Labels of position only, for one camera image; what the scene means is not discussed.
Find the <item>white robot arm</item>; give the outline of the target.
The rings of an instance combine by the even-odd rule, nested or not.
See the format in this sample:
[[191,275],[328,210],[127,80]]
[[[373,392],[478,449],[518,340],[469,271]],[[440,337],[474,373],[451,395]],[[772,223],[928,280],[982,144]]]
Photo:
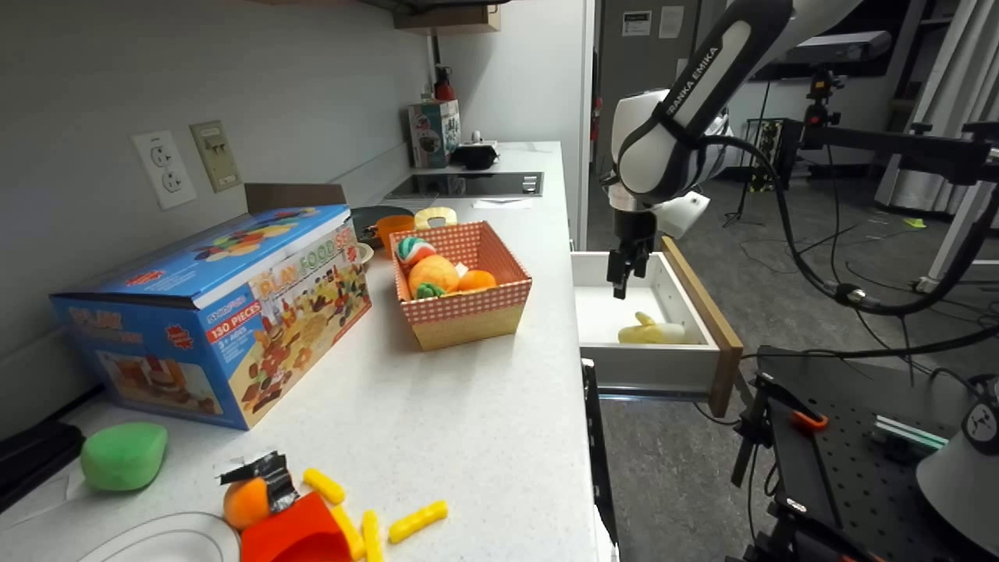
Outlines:
[[605,188],[620,242],[605,280],[620,300],[648,275],[670,199],[691,188],[691,154],[763,65],[843,20],[862,0],[731,0],[665,96],[621,96]]

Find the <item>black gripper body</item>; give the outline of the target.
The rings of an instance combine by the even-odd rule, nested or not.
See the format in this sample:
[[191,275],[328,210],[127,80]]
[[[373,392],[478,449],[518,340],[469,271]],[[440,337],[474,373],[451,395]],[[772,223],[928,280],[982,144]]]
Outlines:
[[654,249],[657,215],[654,212],[620,212],[614,215],[614,249],[625,263],[639,263]]

